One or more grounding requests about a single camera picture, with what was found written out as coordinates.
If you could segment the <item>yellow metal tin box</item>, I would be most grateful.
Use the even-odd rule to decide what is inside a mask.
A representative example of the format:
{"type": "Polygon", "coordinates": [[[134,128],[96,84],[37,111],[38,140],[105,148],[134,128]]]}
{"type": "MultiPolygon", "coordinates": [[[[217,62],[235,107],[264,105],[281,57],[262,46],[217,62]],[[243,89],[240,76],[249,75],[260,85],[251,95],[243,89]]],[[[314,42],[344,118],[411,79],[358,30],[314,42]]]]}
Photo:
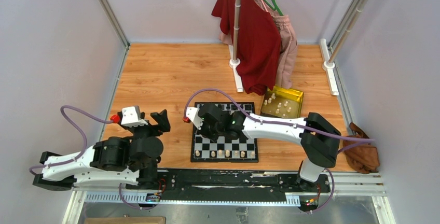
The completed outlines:
{"type": "Polygon", "coordinates": [[[300,117],[304,93],[295,89],[274,86],[267,89],[260,109],[265,117],[296,119],[300,117]]]}

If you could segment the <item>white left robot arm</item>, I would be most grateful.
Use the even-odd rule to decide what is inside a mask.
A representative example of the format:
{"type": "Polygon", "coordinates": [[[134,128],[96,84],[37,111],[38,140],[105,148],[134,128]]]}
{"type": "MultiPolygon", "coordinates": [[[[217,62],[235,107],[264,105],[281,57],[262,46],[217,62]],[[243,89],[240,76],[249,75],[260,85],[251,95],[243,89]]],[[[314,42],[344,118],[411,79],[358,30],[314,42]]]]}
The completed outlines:
{"type": "Polygon", "coordinates": [[[159,139],[170,132],[167,110],[151,113],[151,124],[138,106],[123,108],[110,117],[129,131],[129,136],[111,136],[69,155],[45,151],[40,157],[40,173],[32,184],[50,191],[67,191],[74,187],[118,187],[157,190],[166,188],[166,179],[159,176],[158,164],[164,150],[159,139]]]}

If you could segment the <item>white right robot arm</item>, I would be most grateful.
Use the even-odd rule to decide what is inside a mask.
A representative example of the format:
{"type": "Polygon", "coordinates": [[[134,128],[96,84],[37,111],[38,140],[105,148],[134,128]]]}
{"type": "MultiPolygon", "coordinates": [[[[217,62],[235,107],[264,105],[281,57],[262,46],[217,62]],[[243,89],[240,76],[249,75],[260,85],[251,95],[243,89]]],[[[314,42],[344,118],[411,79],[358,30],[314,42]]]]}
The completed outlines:
{"type": "Polygon", "coordinates": [[[213,103],[189,107],[184,115],[198,133],[215,142],[220,136],[229,139],[269,138],[301,146],[306,158],[296,177],[297,187],[310,191],[325,169],[334,168],[340,143],[340,132],[320,114],[306,118],[283,119],[249,114],[241,107],[229,113],[213,103]]]}

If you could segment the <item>black white chess board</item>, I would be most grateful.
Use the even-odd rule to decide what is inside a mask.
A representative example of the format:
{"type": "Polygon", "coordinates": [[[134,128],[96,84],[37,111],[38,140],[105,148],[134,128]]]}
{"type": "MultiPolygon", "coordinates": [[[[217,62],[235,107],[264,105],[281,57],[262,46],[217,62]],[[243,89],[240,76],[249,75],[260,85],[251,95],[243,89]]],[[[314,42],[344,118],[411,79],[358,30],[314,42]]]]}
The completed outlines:
{"type": "Polygon", "coordinates": [[[257,139],[228,139],[220,136],[216,143],[197,134],[193,128],[191,143],[191,162],[258,162],[257,139]],[[225,157],[230,150],[230,157],[225,157]]]}

